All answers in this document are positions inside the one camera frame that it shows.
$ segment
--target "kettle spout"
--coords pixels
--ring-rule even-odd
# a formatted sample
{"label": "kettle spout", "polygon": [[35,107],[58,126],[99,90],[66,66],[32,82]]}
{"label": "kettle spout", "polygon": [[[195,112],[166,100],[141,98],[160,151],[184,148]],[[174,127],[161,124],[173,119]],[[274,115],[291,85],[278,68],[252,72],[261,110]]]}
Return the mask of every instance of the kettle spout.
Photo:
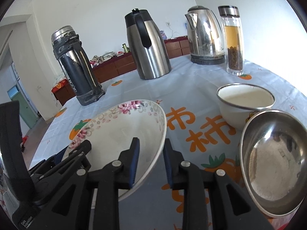
{"label": "kettle spout", "polygon": [[196,29],[196,25],[197,25],[197,18],[198,18],[198,14],[195,13],[195,14],[186,14],[185,17],[187,18],[189,24],[190,24],[190,27],[192,30],[195,30]]}

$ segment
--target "tablecloth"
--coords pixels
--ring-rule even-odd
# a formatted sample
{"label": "tablecloth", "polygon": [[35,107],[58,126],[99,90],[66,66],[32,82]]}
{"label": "tablecloth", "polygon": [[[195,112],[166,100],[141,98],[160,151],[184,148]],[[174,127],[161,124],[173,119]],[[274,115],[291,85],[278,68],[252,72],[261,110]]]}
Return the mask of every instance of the tablecloth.
{"label": "tablecloth", "polygon": [[[166,137],[185,160],[208,171],[222,168],[243,187],[238,156],[241,131],[225,123],[216,97],[217,88],[229,83],[256,84],[268,89],[276,98],[273,108],[294,115],[307,126],[303,115],[307,98],[286,80],[257,64],[245,61],[245,75],[241,77],[228,74],[225,65],[194,64],[189,55],[171,59],[171,65],[169,74],[155,80],[141,80],[133,71],[106,81],[102,84],[106,94],[88,106],[81,106],[76,97],[67,101],[44,135],[31,167],[70,144],[78,130],[97,114],[128,100],[147,99],[164,109],[168,120]],[[210,214],[209,198],[206,202]],[[169,188],[162,156],[146,182],[119,202],[122,230],[179,230],[182,212],[183,191]],[[291,217],[270,221],[279,229]]]}

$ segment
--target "green door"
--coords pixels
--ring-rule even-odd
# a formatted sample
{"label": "green door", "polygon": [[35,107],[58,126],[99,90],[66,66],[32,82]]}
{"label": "green door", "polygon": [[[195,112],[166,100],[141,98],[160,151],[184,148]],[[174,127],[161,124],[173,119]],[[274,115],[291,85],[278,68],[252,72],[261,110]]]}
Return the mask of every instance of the green door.
{"label": "green door", "polygon": [[11,97],[12,101],[19,101],[19,114],[24,120],[24,122],[28,125],[30,129],[35,125],[38,117],[33,113],[33,111],[29,108],[28,103],[23,97],[22,93],[18,91],[14,96]]}

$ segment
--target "black thermos handle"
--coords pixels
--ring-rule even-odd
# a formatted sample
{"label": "black thermos handle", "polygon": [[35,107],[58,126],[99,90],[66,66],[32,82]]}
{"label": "black thermos handle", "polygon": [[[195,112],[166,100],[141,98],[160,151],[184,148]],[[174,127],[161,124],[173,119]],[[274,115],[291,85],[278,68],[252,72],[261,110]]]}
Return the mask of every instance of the black thermos handle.
{"label": "black thermos handle", "polygon": [[143,21],[143,18],[140,15],[136,15],[135,16],[135,23],[136,23],[136,26],[138,28],[143,46],[146,47],[146,48],[150,48],[151,47],[151,40],[150,40],[150,37],[148,35],[148,32],[147,32],[145,23]]}

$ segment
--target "stainless steel bowl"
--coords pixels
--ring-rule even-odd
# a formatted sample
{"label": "stainless steel bowl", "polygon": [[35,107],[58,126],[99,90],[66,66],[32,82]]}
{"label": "stainless steel bowl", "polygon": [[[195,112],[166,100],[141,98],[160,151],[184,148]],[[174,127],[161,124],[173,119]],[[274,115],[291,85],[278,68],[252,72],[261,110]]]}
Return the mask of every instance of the stainless steel bowl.
{"label": "stainless steel bowl", "polygon": [[266,110],[245,125],[240,141],[245,185],[270,217],[296,210],[307,193],[307,131],[290,114]]}

